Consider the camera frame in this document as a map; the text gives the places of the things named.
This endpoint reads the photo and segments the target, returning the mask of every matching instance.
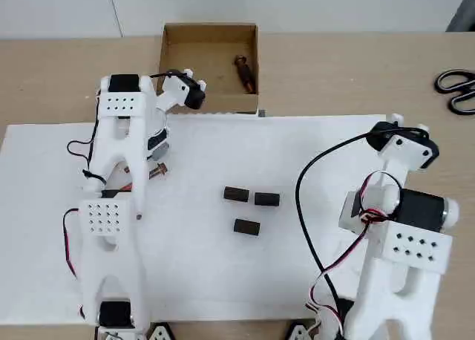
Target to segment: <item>wooden table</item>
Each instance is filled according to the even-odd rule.
[[[452,197],[462,217],[433,323],[435,340],[474,339],[475,121],[445,107],[432,81],[475,69],[475,34],[261,34],[260,105],[269,115],[389,114],[430,126],[440,158],[409,187]],[[0,41],[0,136],[9,123],[94,120],[94,91],[110,73],[151,73],[160,37]],[[288,321],[172,324],[177,339],[282,339]],[[3,327],[1,339],[90,339],[89,327]]]

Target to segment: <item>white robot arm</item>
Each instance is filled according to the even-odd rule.
[[[402,117],[393,115],[392,121],[384,123],[388,128],[391,123],[401,126]],[[339,226],[360,233],[364,227],[358,215],[361,209],[395,217],[372,224],[367,233],[367,253],[358,293],[344,322],[344,338],[368,340],[386,320],[393,319],[401,325],[403,340],[431,340],[433,308],[452,244],[452,237],[442,232],[458,221],[459,206],[450,198],[403,189],[384,173],[402,181],[408,171],[427,168],[439,154],[430,140],[421,143],[416,135],[380,134],[372,146],[385,161],[383,173],[376,185],[365,189],[364,207],[361,190],[348,193]],[[392,283],[401,268],[404,286],[394,292]]]
[[[119,333],[124,340],[143,339],[151,321],[135,235],[135,223],[145,209],[148,160],[166,143],[167,110],[175,105],[198,109],[205,98],[206,83],[195,82],[190,70],[158,75],[165,77],[159,96],[150,76],[102,78],[88,170],[84,171],[90,197],[79,205],[83,246],[77,278],[82,314],[87,323],[100,326],[99,331]],[[111,172],[122,161],[132,176],[131,190],[107,190]],[[111,278],[122,290],[118,296],[103,295],[105,281]]]

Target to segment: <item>scissors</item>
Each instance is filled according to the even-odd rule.
[[[457,76],[465,78],[463,82],[458,82],[453,85],[444,85],[444,79],[449,76]],[[441,94],[450,94],[459,92],[457,96],[448,101],[448,109],[457,115],[474,115],[475,108],[460,108],[457,106],[459,102],[475,97],[475,72],[467,71],[465,69],[451,69],[440,74],[433,84],[434,89]]]

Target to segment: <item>black block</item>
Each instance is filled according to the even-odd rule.
[[[249,190],[227,186],[224,188],[223,197],[227,200],[242,201],[247,203],[247,200],[249,199]]]
[[[254,204],[262,206],[279,206],[281,196],[276,193],[255,193]]]
[[[260,228],[261,225],[254,221],[236,219],[234,230],[235,232],[240,232],[241,234],[258,236]]]

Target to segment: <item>white foam board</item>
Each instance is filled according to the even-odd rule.
[[[148,184],[137,223],[155,320],[298,318],[317,267],[295,210],[295,182],[318,152],[368,131],[382,115],[239,117],[171,115],[168,174]],[[65,263],[62,215],[83,198],[85,161],[66,144],[92,124],[11,125],[0,153],[0,324],[79,323],[79,287]],[[365,141],[309,170],[301,203],[325,264],[355,236],[338,228],[347,191],[382,161]],[[224,186],[277,192],[277,208],[223,199]],[[258,237],[232,231],[235,218],[261,223]],[[73,262],[79,218],[68,229]],[[333,274],[354,297],[365,245]],[[324,284],[321,297],[328,296]]]

